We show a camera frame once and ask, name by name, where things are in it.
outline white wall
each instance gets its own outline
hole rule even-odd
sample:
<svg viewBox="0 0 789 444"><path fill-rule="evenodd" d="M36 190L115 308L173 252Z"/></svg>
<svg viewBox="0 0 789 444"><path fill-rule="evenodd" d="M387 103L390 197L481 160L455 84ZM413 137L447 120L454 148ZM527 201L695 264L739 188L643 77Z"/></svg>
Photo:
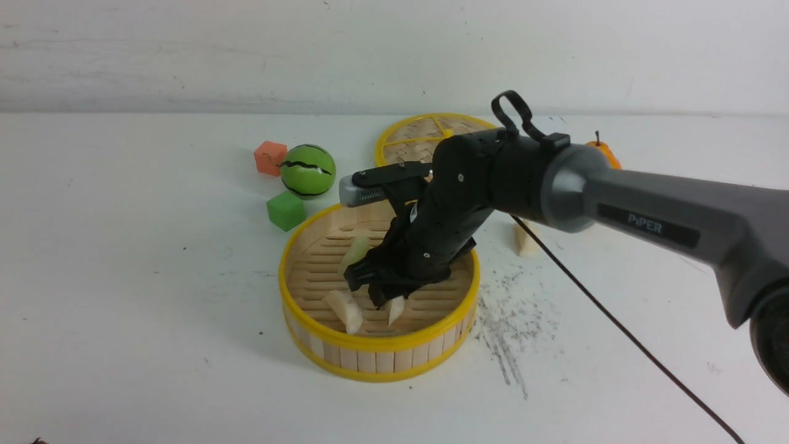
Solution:
<svg viewBox="0 0 789 444"><path fill-rule="evenodd" d="M0 0L0 110L789 114L787 0Z"/></svg>

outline white table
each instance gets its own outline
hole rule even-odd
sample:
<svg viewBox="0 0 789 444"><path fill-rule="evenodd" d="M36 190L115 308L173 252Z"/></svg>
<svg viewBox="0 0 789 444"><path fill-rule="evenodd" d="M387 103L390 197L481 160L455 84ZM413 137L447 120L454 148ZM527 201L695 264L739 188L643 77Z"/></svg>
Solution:
<svg viewBox="0 0 789 444"><path fill-rule="evenodd" d="M544 254L515 256L500 214L476 236L487 310L445 364L373 385L302 356L265 208L282 186L252 151L317 143L349 174L397 119L0 115L0 442L730 442ZM625 167L789 187L789 119L537 123L600 130ZM787 441L789 398L709 269L607 228L540 232L746 441Z"/></svg>

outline yellow rim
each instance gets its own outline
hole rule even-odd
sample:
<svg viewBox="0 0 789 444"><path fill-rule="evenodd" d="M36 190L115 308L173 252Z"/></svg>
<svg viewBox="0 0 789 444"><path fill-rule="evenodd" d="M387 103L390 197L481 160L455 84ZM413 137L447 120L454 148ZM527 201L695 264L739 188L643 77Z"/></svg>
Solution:
<svg viewBox="0 0 789 444"><path fill-rule="evenodd" d="M348 370L346 368L337 367L335 365L329 364L324 359L318 357L312 350L306 348L296 337L293 330L290 328L290 325L287 325L288 333L290 333L290 337L293 338L294 343L298 347L298 349L304 353L305 356L311 361L315 363L318 367L328 371L329 373L336 374L338 376L342 376L343 378L354 379L356 381L362 382L394 382L394 381L401 381L403 379L414 378L419 376L420 374L427 373L428 371L438 367L444 361L449 359L458 348L463 344L463 341L466 340L466 337L469 336L469 332L471 331L471 327L474 324L473 322L469 322L469 326L466 327L466 331L463 332L462 335L458 338L458 341L454 343L452 347L447 349L441 356L429 360L427 363L420 365L419 367L414 367L406 371L399 371L396 373L363 373L360 371L353 371Z"/></svg>
<svg viewBox="0 0 789 444"><path fill-rule="evenodd" d="M290 294L285 278L288 254L291 247L293 247L296 238L304 231L310 224L314 223L319 218L326 214L340 209L341 205L331 206L315 216L310 217L306 222L301 224L299 228L290 236L290 240L285 245L285 251L282 253L282 259L279 262L279 291L282 293L282 303L285 308L294 316L296 322L301 324L313 336L321 339L324 342L335 345L341 348L348 348L360 352L396 352L399 350L406 350L408 348L415 348L420 345L426 344L429 341L444 335L449 329L453 328L458 323L462 322L466 315L475 307L477 301L477 291L480 287L480 261L477 257L477 252L471 251L471 259L473 263L472 280L469 286L469 291L466 297L463 298L460 305L452 311L444 319L437 323L430 325L426 329L409 333L398 337L359 337L342 333L320 324L315 319L310 318L304 311L299 308Z"/></svg>
<svg viewBox="0 0 789 444"><path fill-rule="evenodd" d="M400 122L396 122L394 125L388 127L384 132L381 133L380 137L378 137L378 141L376 142L376 166L377 167L382 167L382 166L387 164L387 159L383 155L383 147L386 146L386 145L399 144L399 143L408 142L408 141L433 141L433 140L440 141L440 140L443 140L443 139L449 137L451 135L451 133L448 133L447 132L447 128L444 128L439 123L438 119L441 118L441 117L455 117L457 119L465 119L465 120L469 120L471 122L479 123L480 125L482 125L482 126L484 126L486 128L496 128L496 126L493 125L492 123L485 122L482 119L477 119L476 117L472 117L470 115L455 114L453 112L437 112L437 113L432 113L432 114L415 115L413 117L409 117L407 119L401 120ZM408 125L411 122L416 122L417 120L422 120L422 119L433 119L433 121L436 122L436 126L438 126L439 129L441 130L441 133L443 134L443 136L442 137L419 137L419 138L416 138L416 139L405 139L405 140L402 140L402 141L396 141L396 142L387 143L387 139L389 138L389 136L391 136L391 134L394 133L398 128L400 128L401 126L404 126L404 125Z"/></svg>

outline orange cube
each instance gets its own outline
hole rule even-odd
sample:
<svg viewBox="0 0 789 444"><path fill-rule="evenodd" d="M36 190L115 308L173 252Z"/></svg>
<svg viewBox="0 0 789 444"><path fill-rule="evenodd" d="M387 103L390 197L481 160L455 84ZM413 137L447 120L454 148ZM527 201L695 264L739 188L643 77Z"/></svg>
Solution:
<svg viewBox="0 0 789 444"><path fill-rule="evenodd" d="M288 147L281 143L265 141L255 150L257 172L279 176L279 165L285 160Z"/></svg>

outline robotic arm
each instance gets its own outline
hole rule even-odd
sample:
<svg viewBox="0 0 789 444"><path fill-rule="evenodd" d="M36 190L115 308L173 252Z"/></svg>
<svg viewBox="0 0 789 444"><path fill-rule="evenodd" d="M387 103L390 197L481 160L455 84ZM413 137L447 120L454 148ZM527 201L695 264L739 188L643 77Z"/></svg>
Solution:
<svg viewBox="0 0 789 444"><path fill-rule="evenodd" d="M502 97L529 137L504 114ZM517 93L500 94L492 108L504 128L449 137L432 164L341 181L345 206L386 198L396 213L381 245L347 269L352 290L370 284L381 307L447 279L494 210L567 232L599 222L710 265L729 325L751 320L760 364L789 394L789 191L615 170L598 149L542 134Z"/></svg>

